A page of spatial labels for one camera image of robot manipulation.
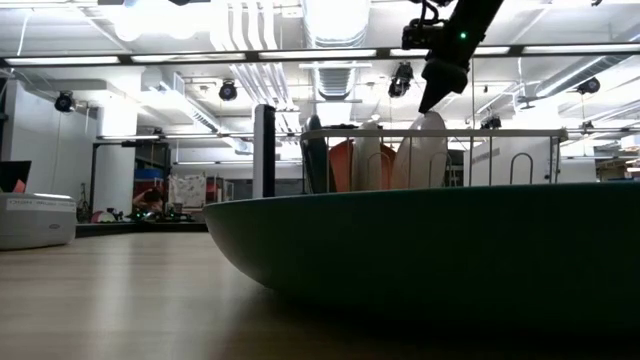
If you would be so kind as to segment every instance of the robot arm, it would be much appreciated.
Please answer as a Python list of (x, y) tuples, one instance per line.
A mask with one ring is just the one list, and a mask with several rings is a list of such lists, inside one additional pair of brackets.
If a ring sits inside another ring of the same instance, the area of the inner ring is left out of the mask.
[[(448, 21), (438, 19), (437, 9), (427, 0), (410, 1), (422, 3), (422, 16), (404, 28), (402, 48), (430, 50), (422, 71), (427, 86), (419, 108), (426, 113), (449, 93), (464, 91), (469, 61), (504, 0), (459, 0)], [(443, 7), (452, 0), (430, 1)], [(432, 19), (425, 19), (426, 9), (434, 13)]]

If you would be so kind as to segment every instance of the security camera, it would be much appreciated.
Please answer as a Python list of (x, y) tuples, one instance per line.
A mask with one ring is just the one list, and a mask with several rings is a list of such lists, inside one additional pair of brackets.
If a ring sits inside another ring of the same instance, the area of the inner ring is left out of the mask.
[(578, 85), (576, 91), (580, 93), (580, 95), (584, 94), (595, 94), (600, 90), (600, 81), (596, 78), (591, 78), (582, 84)]
[(183, 6), (183, 5), (187, 5), (188, 3), (191, 2), (191, 0), (169, 0), (172, 3), (178, 5), (178, 6)]
[(238, 97), (238, 90), (236, 90), (235, 81), (224, 80), (222, 87), (220, 87), (220, 99), (223, 101), (232, 101)]
[(404, 96), (411, 88), (411, 80), (413, 80), (413, 68), (411, 64), (400, 63), (398, 70), (391, 78), (391, 85), (389, 85), (389, 96), (392, 98), (399, 98)]
[(61, 91), (53, 106), (61, 113), (74, 112), (76, 110), (76, 101), (73, 99), (73, 92)]
[(480, 121), (481, 130), (498, 130), (502, 127), (502, 121), (498, 115), (490, 115)]

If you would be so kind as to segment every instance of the white pillar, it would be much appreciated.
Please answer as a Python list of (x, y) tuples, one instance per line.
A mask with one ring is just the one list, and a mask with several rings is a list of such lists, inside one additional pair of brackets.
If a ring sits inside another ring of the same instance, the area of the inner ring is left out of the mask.
[[(135, 135), (137, 107), (124, 99), (113, 99), (100, 108), (98, 135)], [(100, 146), (96, 157), (93, 211), (115, 208), (131, 212), (135, 148)]]

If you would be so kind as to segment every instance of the white wall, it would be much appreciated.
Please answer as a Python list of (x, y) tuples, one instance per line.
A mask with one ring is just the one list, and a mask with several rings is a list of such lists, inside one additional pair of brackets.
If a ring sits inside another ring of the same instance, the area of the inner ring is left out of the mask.
[[(136, 133), (137, 110), (119, 99), (105, 104), (98, 112), (98, 134), (103, 136)], [(96, 154), (96, 184), (93, 211), (114, 208), (131, 212), (135, 148), (101, 146)]]
[[(178, 176), (202, 174), (203, 171), (208, 177), (219, 176), (226, 180), (253, 179), (253, 166), (250, 165), (174, 165), (172, 169), (172, 172)], [(302, 166), (276, 165), (276, 179), (302, 179)]]
[(7, 89), (6, 110), (10, 118), (3, 159), (32, 161), (27, 191), (78, 199), (85, 183), (89, 196), (96, 121), (89, 118), (87, 123), (79, 113), (61, 114), (51, 100), (25, 91), (16, 81)]
[[(190, 161), (252, 161), (253, 155), (237, 155), (230, 147), (223, 148), (188, 148), (180, 147), (180, 151), (171, 150), (171, 162)], [(202, 174), (207, 176), (220, 176), (228, 180), (253, 179), (253, 166), (251, 164), (235, 165), (174, 165), (173, 172), (178, 175)], [(276, 164), (277, 179), (302, 179), (302, 165)]]

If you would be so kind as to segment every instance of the dark plate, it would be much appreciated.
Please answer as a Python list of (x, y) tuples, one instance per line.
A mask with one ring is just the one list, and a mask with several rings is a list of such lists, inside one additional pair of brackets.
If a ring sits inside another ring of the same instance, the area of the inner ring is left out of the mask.
[(445, 326), (640, 329), (640, 184), (448, 188), (229, 202), (225, 256), (307, 301)]

